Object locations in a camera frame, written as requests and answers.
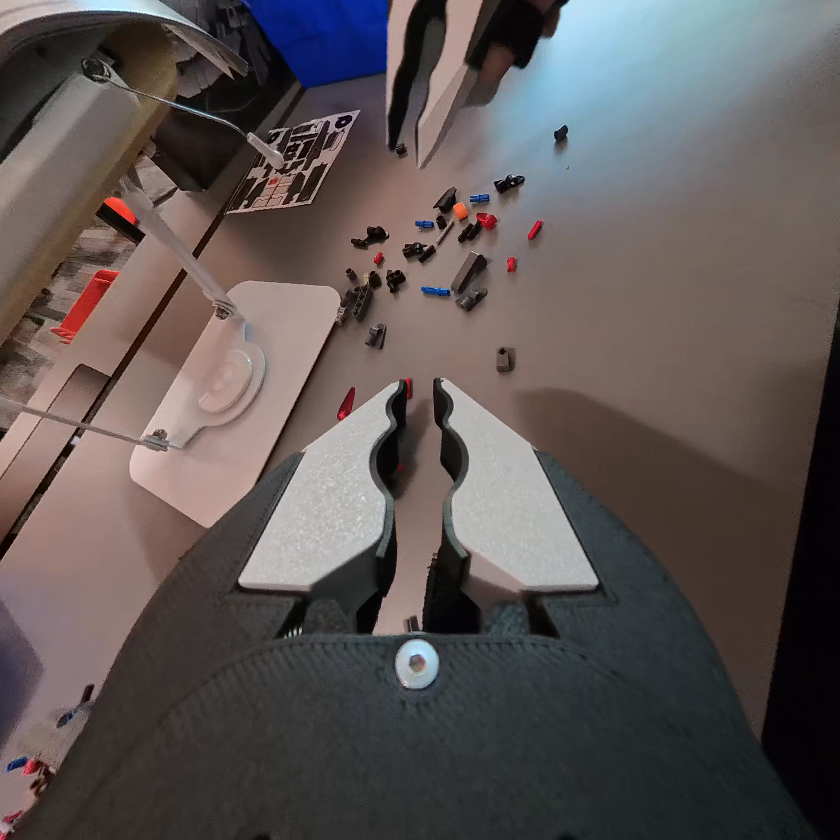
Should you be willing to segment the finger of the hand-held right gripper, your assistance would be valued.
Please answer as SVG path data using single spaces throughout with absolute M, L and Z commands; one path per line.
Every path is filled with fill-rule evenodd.
M 478 78 L 472 56 L 486 22 L 482 1 L 444 4 L 444 21 L 433 24 L 432 58 L 425 102 L 416 121 L 416 164 L 426 167 Z
M 387 16 L 387 148 L 395 153 L 430 22 L 445 22 L 445 1 L 392 1 Z

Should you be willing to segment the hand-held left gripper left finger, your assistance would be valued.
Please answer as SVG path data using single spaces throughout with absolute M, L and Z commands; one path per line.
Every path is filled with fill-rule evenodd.
M 392 484 L 405 382 L 396 381 L 307 446 L 257 539 L 244 589 L 390 589 Z

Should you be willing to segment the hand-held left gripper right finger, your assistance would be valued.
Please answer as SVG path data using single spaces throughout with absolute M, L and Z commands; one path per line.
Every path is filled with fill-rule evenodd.
M 468 597 L 595 592 L 599 579 L 530 442 L 457 387 L 434 381 L 444 556 Z

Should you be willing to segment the pile of lego pieces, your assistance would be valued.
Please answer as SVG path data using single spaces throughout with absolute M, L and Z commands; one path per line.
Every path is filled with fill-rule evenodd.
M 564 144 L 568 139 L 569 127 L 564 124 L 560 126 L 553 133 L 556 144 Z M 511 189 L 520 186 L 525 181 L 524 175 L 508 174 L 505 178 L 494 181 L 494 186 L 499 194 L 509 192 Z M 475 194 L 471 196 L 469 202 L 473 205 L 488 203 L 490 200 L 489 194 Z M 497 226 L 497 217 L 492 213 L 476 211 L 476 218 L 472 223 L 460 229 L 457 236 L 457 241 L 461 244 L 464 242 L 472 242 L 482 230 L 491 230 Z M 418 265 L 423 264 L 434 253 L 437 245 L 440 245 L 448 231 L 454 226 L 455 222 L 450 220 L 448 226 L 445 227 L 441 235 L 436 240 L 435 245 L 428 247 L 423 244 L 409 245 L 406 251 L 409 257 L 416 258 Z M 528 232 L 528 241 L 533 240 L 539 231 L 542 229 L 543 221 L 538 220 L 532 229 Z M 509 257 L 507 259 L 507 272 L 515 272 L 517 269 L 516 257 Z M 465 259 L 464 265 L 459 269 L 458 274 L 454 278 L 449 288 L 445 287 L 430 287 L 422 286 L 421 292 L 425 296 L 431 297 L 454 297 L 456 305 L 464 312 L 471 312 L 475 306 L 484 300 L 487 296 L 487 289 L 483 287 L 473 288 L 475 277 L 487 267 L 487 258 L 475 251 L 470 251 Z M 404 273 L 400 270 L 389 269 L 385 273 L 386 286 L 391 293 L 397 293 L 401 284 L 405 281 Z M 354 319 L 357 317 L 364 318 L 367 306 L 373 300 L 372 291 L 381 285 L 381 278 L 374 271 L 364 275 L 364 283 L 350 289 L 342 298 L 339 305 L 338 313 L 335 319 L 336 324 L 342 324 L 351 315 Z M 381 349 L 383 346 L 386 334 L 386 326 L 383 323 L 374 325 L 369 330 L 369 336 L 365 340 L 365 345 L 375 349 Z M 337 418 L 339 421 L 344 420 L 353 409 L 354 404 L 354 388 L 351 387 L 345 396 Z

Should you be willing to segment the lego instruction booklet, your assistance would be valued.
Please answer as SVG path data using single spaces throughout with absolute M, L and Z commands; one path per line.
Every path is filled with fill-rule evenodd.
M 248 73 L 237 52 L 159 1 L 2 1 L 2 62 L 41 39 L 129 24 L 162 27 L 230 77 Z

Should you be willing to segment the lego sticker sheet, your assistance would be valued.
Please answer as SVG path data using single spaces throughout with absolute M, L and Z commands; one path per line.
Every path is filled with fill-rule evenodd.
M 275 167 L 257 156 L 231 196 L 226 215 L 311 204 L 360 113 L 338 112 L 270 131 L 268 146 L 282 155 L 282 163 Z

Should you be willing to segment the person's right hand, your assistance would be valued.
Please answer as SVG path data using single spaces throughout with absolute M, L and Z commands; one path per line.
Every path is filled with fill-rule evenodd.
M 497 94 L 504 76 L 512 67 L 514 54 L 508 47 L 493 44 L 478 71 L 476 83 L 465 100 L 468 108 L 482 108 L 490 104 Z

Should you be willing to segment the blue plastic parts bin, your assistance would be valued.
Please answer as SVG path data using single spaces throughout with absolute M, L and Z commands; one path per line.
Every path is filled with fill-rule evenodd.
M 385 72 L 387 1 L 247 1 L 304 88 Z

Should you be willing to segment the white metal book stand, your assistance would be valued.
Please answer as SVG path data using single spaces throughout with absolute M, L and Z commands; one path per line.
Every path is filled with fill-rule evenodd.
M 133 436 L 131 479 L 208 528 L 256 484 L 333 326 L 338 293 L 328 287 L 243 281 L 224 290 L 193 247 L 154 209 L 128 169 L 151 135 L 153 93 L 172 74 L 165 59 L 140 58 L 149 80 L 112 69 L 102 41 L 147 27 L 161 50 L 173 33 L 126 24 L 44 38 L 2 62 L 2 338 L 38 283 L 106 191 L 122 175 L 126 204 L 212 304 L 213 314 L 167 393 Z

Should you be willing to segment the orange plastic object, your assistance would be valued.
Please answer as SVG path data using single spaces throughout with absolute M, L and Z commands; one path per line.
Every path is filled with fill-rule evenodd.
M 73 343 L 144 237 L 137 216 L 120 196 L 106 199 L 94 222 L 59 271 L 67 279 L 70 301 L 50 332 L 64 346 Z

